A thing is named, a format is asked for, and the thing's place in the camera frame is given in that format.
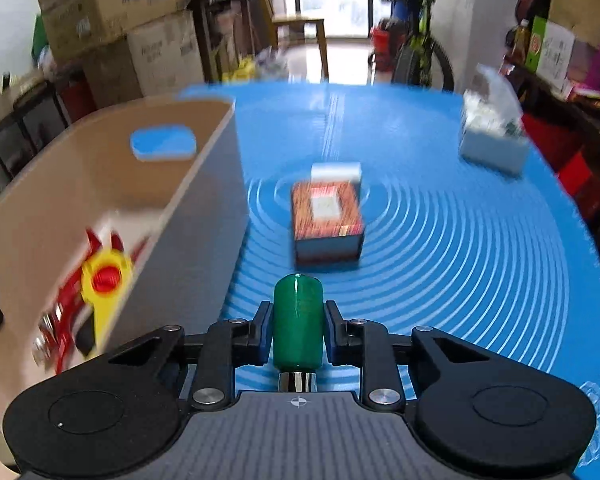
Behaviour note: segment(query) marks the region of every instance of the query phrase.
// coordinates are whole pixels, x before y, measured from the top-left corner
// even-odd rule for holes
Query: yellow and red toy
[[[120,235],[111,232],[110,247],[104,247],[98,236],[87,229],[89,250],[82,263],[58,291],[56,305],[40,319],[40,334],[34,341],[33,356],[38,364],[56,361],[56,374],[64,370],[75,347],[74,323],[86,304],[93,308],[94,338],[107,333],[132,271],[147,239],[125,254]]]

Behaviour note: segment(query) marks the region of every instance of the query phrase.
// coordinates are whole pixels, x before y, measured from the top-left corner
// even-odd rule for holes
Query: red button
[[[98,269],[91,279],[93,290],[99,294],[109,294],[113,292],[122,279],[120,269],[114,266],[106,266]]]

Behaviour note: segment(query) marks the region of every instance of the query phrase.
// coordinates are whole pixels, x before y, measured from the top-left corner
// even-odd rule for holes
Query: circular cover
[[[595,416],[575,387],[531,368],[490,362],[456,365],[427,388],[415,429],[445,461],[475,474],[534,478],[571,470]]]
[[[7,409],[4,434],[19,464],[60,478],[112,475],[145,462],[173,437],[176,400],[140,368],[80,372],[37,384]]]

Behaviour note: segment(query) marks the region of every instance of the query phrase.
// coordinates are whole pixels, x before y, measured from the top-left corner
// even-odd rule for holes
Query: crosshair symbol
[[[302,398],[302,397],[294,397],[293,399],[291,399],[289,401],[292,405],[294,405],[296,408],[302,408],[304,405],[306,405],[309,401]]]

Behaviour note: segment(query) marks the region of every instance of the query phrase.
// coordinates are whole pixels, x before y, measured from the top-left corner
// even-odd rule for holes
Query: open box
[[[131,134],[165,125],[192,131],[197,154],[138,160]],[[86,227],[113,226],[129,246],[150,234],[104,350],[166,324],[205,332],[220,313],[247,222],[230,102],[140,100],[59,137],[0,195],[0,426],[11,400],[50,375],[33,361],[32,340],[84,255]],[[0,480],[11,478],[0,464]]]

